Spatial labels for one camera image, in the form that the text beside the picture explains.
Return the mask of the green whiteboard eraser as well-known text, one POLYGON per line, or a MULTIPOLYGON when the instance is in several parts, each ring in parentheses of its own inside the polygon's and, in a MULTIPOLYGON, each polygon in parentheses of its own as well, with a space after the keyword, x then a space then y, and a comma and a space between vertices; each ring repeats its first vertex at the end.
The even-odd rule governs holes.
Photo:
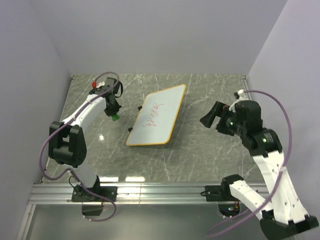
POLYGON ((111 119, 112 119, 112 121, 117 121, 117 120, 119 120, 120 119, 120 116, 116 113, 116 114, 114 114, 114 115, 112 115, 111 116, 111 119))

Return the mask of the yellow framed whiteboard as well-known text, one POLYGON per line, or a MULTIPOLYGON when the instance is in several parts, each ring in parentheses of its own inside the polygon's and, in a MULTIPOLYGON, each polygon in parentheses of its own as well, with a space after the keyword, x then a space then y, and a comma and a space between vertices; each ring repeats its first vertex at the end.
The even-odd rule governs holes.
POLYGON ((187 86, 176 85, 148 94, 134 122, 126 145, 152 146, 169 142, 187 86))

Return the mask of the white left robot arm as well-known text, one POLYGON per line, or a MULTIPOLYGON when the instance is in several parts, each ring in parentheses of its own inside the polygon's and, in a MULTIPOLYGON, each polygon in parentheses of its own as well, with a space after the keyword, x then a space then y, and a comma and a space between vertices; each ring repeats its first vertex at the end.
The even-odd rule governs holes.
POLYGON ((63 121, 54 121, 49 127, 48 156, 64 166, 76 180, 75 194, 87 201, 96 201, 102 190, 99 177, 85 161, 87 145, 85 131, 95 118, 104 112, 113 121, 120 117, 122 107, 117 99, 123 94, 123 84, 119 77, 107 77, 106 80, 92 82, 85 101, 63 121))

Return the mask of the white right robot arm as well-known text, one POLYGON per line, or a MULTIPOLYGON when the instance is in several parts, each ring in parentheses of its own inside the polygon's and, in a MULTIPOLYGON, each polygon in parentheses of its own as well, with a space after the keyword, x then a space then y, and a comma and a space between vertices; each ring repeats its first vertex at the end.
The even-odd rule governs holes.
POLYGON ((208 202, 242 202, 259 219, 261 230, 269 240, 283 240, 317 228, 318 219, 307 212, 295 191, 278 135, 263 127, 260 105, 253 100, 241 100, 234 106, 232 111, 229 105, 217 101, 200 122, 210 128, 219 117, 215 127, 219 133, 240 137, 258 166, 271 198, 262 197, 238 174, 224 177, 218 186, 205 186, 201 195, 208 202))

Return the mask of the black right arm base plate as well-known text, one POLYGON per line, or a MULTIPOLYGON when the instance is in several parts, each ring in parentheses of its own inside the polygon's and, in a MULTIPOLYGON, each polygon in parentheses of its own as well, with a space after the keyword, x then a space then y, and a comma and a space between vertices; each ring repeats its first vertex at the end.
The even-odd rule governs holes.
POLYGON ((207 202, 235 202, 238 198, 231 195, 229 185, 206 185, 200 193, 207 202))

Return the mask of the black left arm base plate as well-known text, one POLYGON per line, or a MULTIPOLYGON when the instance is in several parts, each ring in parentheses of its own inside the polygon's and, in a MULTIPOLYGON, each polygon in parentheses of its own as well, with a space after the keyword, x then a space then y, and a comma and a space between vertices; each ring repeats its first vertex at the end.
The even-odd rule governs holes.
POLYGON ((117 198, 118 188, 116 186, 100 186, 97 189, 88 189, 90 192, 77 185, 73 188, 71 197, 72 202, 89 203, 89 202, 105 202, 105 198, 115 202, 117 198))

